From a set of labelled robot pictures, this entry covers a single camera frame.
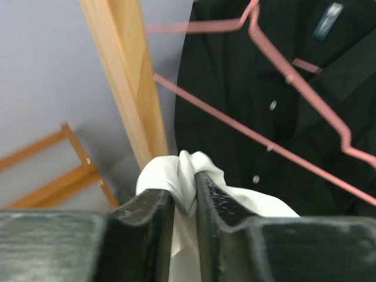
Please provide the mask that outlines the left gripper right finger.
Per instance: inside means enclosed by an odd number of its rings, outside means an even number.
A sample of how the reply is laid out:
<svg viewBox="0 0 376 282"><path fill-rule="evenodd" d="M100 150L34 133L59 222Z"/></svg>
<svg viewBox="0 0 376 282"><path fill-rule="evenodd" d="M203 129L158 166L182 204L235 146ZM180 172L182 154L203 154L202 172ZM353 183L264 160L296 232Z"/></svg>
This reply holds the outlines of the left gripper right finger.
<svg viewBox="0 0 376 282"><path fill-rule="evenodd" d="M195 176L203 281L374 281L375 220L261 217Z"/></svg>

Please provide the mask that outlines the white shirt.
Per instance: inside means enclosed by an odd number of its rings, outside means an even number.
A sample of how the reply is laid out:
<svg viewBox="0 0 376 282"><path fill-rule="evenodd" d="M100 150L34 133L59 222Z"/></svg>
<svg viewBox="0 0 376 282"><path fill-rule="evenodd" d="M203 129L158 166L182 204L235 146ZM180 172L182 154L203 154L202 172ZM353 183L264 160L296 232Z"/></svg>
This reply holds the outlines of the white shirt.
<svg viewBox="0 0 376 282"><path fill-rule="evenodd" d="M169 281L200 282L199 246L196 224L195 175L207 173L216 185L235 198L248 210L263 217L298 217L282 200L226 184L224 171L216 167L203 152L188 153L182 150L177 156L159 156L152 159L141 171L136 184L136 194L147 189L166 190L174 199L174 223L170 255Z"/></svg>

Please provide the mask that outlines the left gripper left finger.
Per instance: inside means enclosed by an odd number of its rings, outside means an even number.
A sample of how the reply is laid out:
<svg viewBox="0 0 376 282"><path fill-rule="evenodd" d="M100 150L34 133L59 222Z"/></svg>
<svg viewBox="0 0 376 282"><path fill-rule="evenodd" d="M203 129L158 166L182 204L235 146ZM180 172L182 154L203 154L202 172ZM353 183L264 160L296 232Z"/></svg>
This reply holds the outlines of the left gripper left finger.
<svg viewBox="0 0 376 282"><path fill-rule="evenodd" d="M2 281L167 281L174 207L147 190L110 213L1 211Z"/></svg>

